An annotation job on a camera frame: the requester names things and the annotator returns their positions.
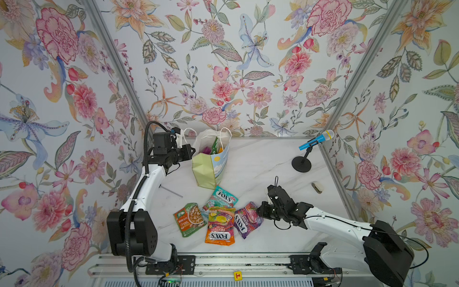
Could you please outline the purple Fox's candy packet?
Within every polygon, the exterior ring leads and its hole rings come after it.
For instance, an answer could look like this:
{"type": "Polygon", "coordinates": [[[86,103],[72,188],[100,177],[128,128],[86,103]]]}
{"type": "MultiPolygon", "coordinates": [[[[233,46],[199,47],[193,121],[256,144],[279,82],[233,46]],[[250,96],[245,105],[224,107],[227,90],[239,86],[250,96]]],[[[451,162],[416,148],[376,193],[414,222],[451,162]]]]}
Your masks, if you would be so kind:
{"type": "Polygon", "coordinates": [[[243,239],[246,239],[253,231],[259,228],[263,223],[263,218],[257,213],[258,206],[249,202],[244,208],[235,212],[235,228],[243,239]]]}

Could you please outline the purple grape snack packet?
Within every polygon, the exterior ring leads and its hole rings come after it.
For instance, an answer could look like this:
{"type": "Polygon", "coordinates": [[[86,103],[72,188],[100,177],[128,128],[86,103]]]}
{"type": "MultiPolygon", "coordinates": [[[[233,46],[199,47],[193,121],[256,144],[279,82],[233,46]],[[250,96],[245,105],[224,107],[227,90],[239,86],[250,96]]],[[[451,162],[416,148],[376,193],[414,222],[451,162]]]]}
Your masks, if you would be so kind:
{"type": "Polygon", "coordinates": [[[201,153],[207,154],[207,155],[211,155],[212,149],[211,149],[210,147],[205,147],[205,148],[201,151],[201,153]]]}

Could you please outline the teal Fox's candy packet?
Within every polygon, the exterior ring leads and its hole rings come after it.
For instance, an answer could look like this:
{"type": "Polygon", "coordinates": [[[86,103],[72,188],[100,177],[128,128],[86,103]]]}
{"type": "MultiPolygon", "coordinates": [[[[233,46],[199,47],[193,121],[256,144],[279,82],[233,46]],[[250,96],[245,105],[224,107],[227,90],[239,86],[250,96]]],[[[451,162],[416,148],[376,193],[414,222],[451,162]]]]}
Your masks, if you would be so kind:
{"type": "Polygon", "coordinates": [[[202,207],[203,215],[208,217],[210,208],[214,207],[233,208],[238,201],[239,199],[235,195],[217,186],[209,200],[202,207]]]}

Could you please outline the landscape print paper bag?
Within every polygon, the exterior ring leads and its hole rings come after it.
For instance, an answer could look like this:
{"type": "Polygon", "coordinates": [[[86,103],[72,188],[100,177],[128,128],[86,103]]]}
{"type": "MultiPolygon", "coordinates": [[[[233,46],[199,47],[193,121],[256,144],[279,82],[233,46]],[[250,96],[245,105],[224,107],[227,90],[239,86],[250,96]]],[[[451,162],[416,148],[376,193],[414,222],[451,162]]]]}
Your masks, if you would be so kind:
{"type": "Polygon", "coordinates": [[[205,130],[195,138],[192,143],[192,147],[196,149],[192,157],[192,173],[199,187],[214,190],[221,183],[229,159],[232,137],[231,130],[223,127],[219,131],[205,130]],[[205,147],[211,148],[216,137],[219,138],[219,148],[222,147],[224,151],[215,155],[201,153],[205,147]]]}

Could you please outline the orange Fox's fruits packet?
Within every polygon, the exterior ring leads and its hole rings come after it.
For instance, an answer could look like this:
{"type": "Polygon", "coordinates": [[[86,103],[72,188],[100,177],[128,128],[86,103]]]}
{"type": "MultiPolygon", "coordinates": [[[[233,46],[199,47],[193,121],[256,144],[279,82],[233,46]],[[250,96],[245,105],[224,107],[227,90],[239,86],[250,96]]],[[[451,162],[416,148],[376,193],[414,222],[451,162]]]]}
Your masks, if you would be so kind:
{"type": "Polygon", "coordinates": [[[222,246],[234,244],[234,216],[234,208],[210,208],[205,243],[222,246]]]}

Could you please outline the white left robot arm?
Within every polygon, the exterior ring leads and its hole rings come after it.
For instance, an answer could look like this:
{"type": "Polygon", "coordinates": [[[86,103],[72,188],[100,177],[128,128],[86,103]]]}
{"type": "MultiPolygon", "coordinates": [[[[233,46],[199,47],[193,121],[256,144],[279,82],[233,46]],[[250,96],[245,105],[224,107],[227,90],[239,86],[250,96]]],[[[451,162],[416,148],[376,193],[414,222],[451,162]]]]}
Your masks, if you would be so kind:
{"type": "Polygon", "coordinates": [[[125,258],[130,273],[146,263],[151,270],[171,274],[179,266],[178,252],[173,244],[159,239],[151,216],[153,201],[170,168],[191,160],[196,150],[182,143],[179,128],[168,129],[157,121],[149,121],[146,128],[152,125],[162,132],[153,133],[152,144],[144,137],[140,179],[120,210],[109,213],[106,224],[111,252],[125,258]]]}

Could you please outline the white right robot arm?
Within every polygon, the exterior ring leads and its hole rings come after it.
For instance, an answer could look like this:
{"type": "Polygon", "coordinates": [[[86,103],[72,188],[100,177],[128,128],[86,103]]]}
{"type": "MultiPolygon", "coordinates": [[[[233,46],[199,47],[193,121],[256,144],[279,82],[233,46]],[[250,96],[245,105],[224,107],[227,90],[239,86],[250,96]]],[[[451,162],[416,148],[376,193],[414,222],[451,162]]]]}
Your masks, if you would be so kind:
{"type": "Polygon", "coordinates": [[[267,191],[269,201],[263,201],[257,209],[261,218],[325,233],[346,244],[317,243],[307,258],[290,261],[295,273],[301,269],[308,274],[350,269],[370,272],[389,287],[403,286],[414,253],[391,225],[384,221],[369,224],[348,220],[309,203],[296,203],[280,186],[270,185],[267,191]]]}

